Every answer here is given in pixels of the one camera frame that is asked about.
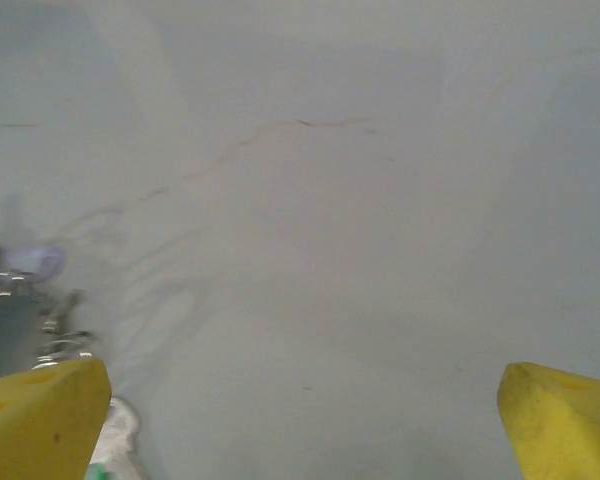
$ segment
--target purple object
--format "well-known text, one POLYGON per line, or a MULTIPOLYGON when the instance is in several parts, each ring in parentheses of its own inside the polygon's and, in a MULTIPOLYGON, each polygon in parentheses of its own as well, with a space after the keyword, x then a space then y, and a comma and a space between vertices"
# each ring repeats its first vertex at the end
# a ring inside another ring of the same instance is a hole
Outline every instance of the purple object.
POLYGON ((51 245, 6 250, 2 264, 13 270, 27 273, 29 283, 45 282, 59 275, 67 263, 67 253, 51 245))

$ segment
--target green object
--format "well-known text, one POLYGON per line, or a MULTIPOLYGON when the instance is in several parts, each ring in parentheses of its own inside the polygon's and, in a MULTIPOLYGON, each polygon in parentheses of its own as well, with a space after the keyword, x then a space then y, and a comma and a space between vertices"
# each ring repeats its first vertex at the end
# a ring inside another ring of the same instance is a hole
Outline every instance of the green object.
POLYGON ((85 475, 84 480, 111 480, 111 477, 104 465, 93 463, 87 468, 87 474, 85 475))

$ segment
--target white object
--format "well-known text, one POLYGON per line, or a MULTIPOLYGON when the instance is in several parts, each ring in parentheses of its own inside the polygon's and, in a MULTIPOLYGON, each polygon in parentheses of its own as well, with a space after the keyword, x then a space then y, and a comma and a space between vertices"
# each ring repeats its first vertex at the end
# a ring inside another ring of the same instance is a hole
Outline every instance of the white object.
POLYGON ((91 463, 105 465, 116 480, 141 480, 133 445, 138 426, 138 416, 131 407, 123 400, 113 397, 91 463))

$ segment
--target white wall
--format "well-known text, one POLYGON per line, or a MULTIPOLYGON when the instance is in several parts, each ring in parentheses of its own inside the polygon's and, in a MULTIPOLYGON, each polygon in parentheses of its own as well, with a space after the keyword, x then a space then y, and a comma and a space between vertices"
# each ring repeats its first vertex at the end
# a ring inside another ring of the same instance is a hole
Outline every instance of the white wall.
POLYGON ((519 478, 504 366, 600 377, 600 0, 0 0, 49 239, 154 478, 519 478))

